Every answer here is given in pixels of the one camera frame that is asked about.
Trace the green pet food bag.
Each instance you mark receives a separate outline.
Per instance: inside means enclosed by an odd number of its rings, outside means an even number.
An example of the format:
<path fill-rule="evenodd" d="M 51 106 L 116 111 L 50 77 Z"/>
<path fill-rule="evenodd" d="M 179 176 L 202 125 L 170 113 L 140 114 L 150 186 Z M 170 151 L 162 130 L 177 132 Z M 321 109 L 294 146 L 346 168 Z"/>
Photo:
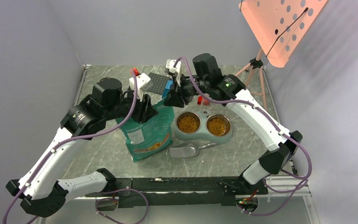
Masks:
<path fill-rule="evenodd" d="M 165 106 L 162 100 L 152 107 L 158 114 L 147 122 L 140 124 L 130 118 L 120 127 L 133 162 L 150 157 L 172 143 L 173 107 Z"/>

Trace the metal food scoop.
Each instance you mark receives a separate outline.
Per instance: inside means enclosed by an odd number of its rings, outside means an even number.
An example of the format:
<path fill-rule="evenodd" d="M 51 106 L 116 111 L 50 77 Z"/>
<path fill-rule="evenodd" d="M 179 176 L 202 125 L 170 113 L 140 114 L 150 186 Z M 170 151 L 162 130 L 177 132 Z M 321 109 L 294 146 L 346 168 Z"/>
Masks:
<path fill-rule="evenodd" d="M 217 146 L 218 143 L 209 142 L 199 146 L 195 141 L 186 141 L 169 149 L 170 156 L 174 159 L 193 158 L 199 154 L 201 149 Z"/>

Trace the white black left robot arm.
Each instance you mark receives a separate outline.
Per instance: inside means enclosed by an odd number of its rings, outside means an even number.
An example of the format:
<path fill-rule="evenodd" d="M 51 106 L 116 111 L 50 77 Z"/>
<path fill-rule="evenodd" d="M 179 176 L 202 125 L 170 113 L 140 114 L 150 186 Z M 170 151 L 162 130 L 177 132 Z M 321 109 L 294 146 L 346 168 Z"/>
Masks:
<path fill-rule="evenodd" d="M 36 164 L 20 179 L 10 180 L 6 188 L 30 215 L 49 217 L 66 202 L 100 192 L 111 195 L 117 188 L 116 177 L 100 168 L 90 175 L 62 179 L 62 171 L 74 156 L 93 138 L 108 133 L 106 123 L 120 118 L 144 123 L 157 114 L 144 87 L 145 77 L 131 77 L 128 90 L 115 78 L 103 78 L 94 84 L 92 93 L 71 107 L 56 135 Z"/>

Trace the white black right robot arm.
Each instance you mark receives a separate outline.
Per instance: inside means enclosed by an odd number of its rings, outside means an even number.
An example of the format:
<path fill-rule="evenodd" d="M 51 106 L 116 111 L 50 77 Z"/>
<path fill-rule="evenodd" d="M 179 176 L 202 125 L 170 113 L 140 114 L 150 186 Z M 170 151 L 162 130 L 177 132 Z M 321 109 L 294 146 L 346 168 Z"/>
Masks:
<path fill-rule="evenodd" d="M 262 140 L 267 151 L 242 171 L 238 186 L 250 194 L 257 183 L 269 175 L 276 175 L 293 157 L 302 140 L 299 131 L 291 132 L 280 125 L 252 96 L 245 84 L 235 75 L 223 75 L 216 58 L 203 53 L 193 59 L 196 75 L 184 76 L 181 62 L 184 57 L 168 59 L 165 71 L 174 79 L 174 87 L 165 101 L 166 106 L 184 107 L 188 98 L 196 95 L 214 104 L 221 104 L 238 115 Z"/>

